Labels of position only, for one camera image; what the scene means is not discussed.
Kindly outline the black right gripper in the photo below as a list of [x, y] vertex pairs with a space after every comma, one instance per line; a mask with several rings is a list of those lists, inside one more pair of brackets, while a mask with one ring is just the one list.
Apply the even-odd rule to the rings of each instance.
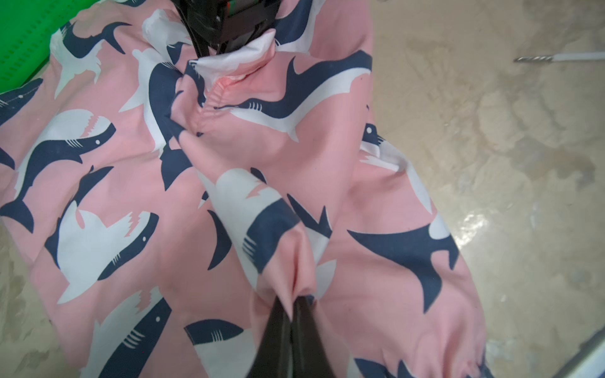
[[195, 52], [230, 53], [257, 39], [274, 23], [280, 0], [175, 0]]

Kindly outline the pink shark print shorts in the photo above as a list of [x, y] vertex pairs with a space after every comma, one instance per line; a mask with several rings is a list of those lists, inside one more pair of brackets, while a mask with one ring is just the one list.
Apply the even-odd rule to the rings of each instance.
[[173, 2], [94, 4], [1, 95], [1, 219], [80, 376], [246, 377], [298, 297], [335, 377], [490, 376], [470, 271], [375, 124], [369, 3], [280, 1], [200, 58]]

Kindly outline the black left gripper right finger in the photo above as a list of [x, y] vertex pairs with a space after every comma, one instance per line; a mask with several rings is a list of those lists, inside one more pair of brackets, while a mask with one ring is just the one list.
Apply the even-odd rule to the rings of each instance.
[[291, 344], [295, 378], [336, 376], [327, 358], [306, 297], [298, 297], [293, 305]]

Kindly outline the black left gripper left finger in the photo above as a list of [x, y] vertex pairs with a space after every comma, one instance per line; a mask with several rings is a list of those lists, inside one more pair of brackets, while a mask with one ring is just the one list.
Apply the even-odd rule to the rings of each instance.
[[247, 378], [287, 378], [291, 362], [291, 321], [275, 298]]

